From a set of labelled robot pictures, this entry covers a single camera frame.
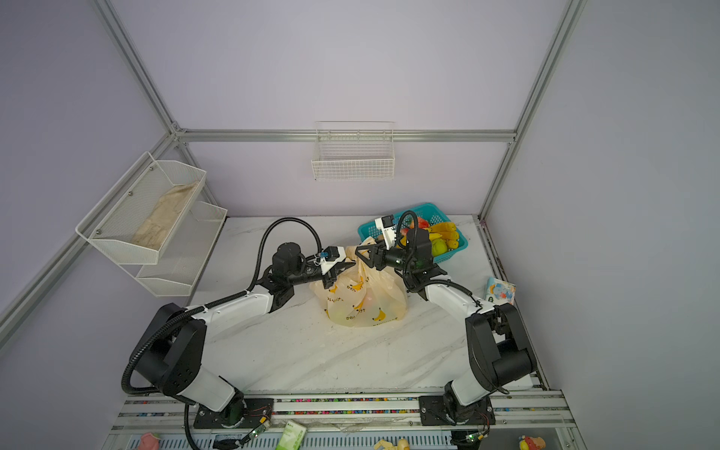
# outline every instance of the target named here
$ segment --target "plastic bag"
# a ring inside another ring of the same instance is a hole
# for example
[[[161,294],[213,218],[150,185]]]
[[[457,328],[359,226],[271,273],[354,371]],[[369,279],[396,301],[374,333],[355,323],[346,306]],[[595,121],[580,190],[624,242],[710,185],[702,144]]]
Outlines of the plastic bag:
[[[362,245],[374,243],[375,239],[367,238]],[[346,327],[370,327],[402,319],[408,311],[402,279],[390,267],[370,269],[355,256],[355,247],[346,247],[345,253],[355,266],[340,274],[333,287],[323,289],[322,282],[310,283],[330,320]]]

